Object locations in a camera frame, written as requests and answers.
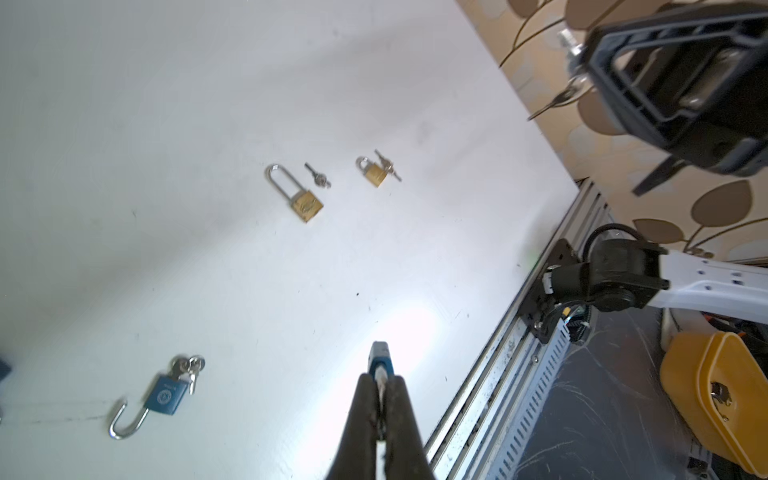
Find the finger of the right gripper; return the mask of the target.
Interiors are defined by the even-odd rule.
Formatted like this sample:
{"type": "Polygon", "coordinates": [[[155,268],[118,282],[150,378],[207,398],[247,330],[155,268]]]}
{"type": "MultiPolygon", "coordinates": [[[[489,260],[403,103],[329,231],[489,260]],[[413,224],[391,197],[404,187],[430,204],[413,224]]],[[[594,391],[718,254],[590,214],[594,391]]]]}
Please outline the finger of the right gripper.
{"type": "Polygon", "coordinates": [[[666,152],[652,176],[766,168],[766,5],[692,4],[600,25],[582,63],[625,132],[666,152]]]}

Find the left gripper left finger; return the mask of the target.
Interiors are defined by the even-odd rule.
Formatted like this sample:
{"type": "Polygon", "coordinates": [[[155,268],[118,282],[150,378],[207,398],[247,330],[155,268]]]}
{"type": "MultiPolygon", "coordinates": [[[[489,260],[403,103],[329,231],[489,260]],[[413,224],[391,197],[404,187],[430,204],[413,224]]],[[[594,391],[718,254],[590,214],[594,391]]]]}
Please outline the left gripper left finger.
{"type": "Polygon", "coordinates": [[[361,374],[327,479],[375,479],[379,391],[374,377],[361,374]]]}

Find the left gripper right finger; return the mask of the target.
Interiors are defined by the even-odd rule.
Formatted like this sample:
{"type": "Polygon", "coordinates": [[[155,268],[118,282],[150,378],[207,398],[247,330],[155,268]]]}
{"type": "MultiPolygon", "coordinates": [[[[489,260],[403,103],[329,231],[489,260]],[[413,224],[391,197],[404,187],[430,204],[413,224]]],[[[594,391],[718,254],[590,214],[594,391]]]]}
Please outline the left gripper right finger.
{"type": "Polygon", "coordinates": [[[406,382],[401,376],[387,381],[384,392],[385,457],[387,479],[432,480],[406,382]]]}

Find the blue padlock with keys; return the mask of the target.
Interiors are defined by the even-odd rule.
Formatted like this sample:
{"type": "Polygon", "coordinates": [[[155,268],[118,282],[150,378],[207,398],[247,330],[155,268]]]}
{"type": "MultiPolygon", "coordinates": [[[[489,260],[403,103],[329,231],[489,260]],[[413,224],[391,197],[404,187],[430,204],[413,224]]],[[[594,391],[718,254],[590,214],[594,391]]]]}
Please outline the blue padlock with keys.
{"type": "Polygon", "coordinates": [[[198,377],[205,367],[206,359],[201,355],[176,357],[170,372],[156,378],[138,415],[125,428],[119,428],[118,422],[128,402],[121,400],[117,404],[107,429],[109,437],[113,440],[125,440],[133,436],[152,412],[174,415],[186,396],[195,394],[198,377]]]}

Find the large brass padlock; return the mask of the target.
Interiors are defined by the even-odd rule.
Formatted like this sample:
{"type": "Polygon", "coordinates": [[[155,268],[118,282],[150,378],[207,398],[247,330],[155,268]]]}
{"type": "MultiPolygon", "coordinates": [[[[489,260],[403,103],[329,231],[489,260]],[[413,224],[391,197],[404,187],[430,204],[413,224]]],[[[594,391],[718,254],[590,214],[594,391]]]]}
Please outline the large brass padlock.
{"type": "Polygon", "coordinates": [[[265,175],[267,181],[286,199],[293,212],[304,222],[308,223],[314,219],[324,208],[324,204],[309,189],[305,188],[295,176],[280,164],[271,164],[266,167],[265,175]],[[287,179],[293,186],[293,191],[289,192],[277,180],[278,176],[287,179]]]}

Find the small silver key with ring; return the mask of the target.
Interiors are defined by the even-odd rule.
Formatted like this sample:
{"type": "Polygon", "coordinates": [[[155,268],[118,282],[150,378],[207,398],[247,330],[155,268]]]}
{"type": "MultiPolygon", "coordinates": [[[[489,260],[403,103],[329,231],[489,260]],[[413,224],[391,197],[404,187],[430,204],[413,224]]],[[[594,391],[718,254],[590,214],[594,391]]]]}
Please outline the small silver key with ring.
{"type": "Polygon", "coordinates": [[[331,182],[328,180],[328,177],[324,173],[318,172],[309,163],[305,163],[304,166],[312,175],[313,180],[317,186],[325,189],[328,189],[332,186],[331,182]]]}

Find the small brass padlock with keys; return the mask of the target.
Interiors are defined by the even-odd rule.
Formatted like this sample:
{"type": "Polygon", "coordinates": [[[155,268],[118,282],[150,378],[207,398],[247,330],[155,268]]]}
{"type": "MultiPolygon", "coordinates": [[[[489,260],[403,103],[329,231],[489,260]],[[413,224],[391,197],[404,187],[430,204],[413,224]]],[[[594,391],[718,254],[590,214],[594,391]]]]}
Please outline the small brass padlock with keys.
{"type": "Polygon", "coordinates": [[[356,166],[363,176],[375,187],[379,187],[387,178],[388,173],[378,163],[368,157],[358,157],[356,159],[356,166]]]}

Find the small brass padlock key bunch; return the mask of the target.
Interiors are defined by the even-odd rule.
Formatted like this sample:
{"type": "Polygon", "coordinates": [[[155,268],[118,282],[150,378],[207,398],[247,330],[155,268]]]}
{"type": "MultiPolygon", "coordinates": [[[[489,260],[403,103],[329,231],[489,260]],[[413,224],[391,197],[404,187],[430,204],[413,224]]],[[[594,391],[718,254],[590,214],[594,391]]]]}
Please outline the small brass padlock key bunch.
{"type": "Polygon", "coordinates": [[[388,174],[393,176],[395,179],[397,179],[399,182],[402,181],[402,178],[399,176],[399,174],[396,172],[394,163],[389,158],[385,157],[379,150],[375,151],[376,155],[378,156],[380,163],[382,165],[383,170],[388,174]]]}

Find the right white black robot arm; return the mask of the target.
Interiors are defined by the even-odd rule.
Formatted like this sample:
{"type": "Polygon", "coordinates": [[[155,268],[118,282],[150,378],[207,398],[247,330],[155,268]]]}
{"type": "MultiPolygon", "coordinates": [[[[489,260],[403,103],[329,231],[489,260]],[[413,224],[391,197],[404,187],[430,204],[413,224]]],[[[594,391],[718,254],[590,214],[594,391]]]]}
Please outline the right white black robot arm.
{"type": "MultiPolygon", "coordinates": [[[[767,166],[767,8],[756,2],[690,3],[560,35],[569,78],[564,106],[585,83],[623,131],[666,153],[634,188],[649,193],[685,168],[747,178],[767,166]]],[[[639,227],[608,223],[581,246],[558,240],[520,302],[530,333],[558,325],[573,341],[589,312],[652,306],[755,323],[767,319],[767,272],[673,251],[639,227]]]]}

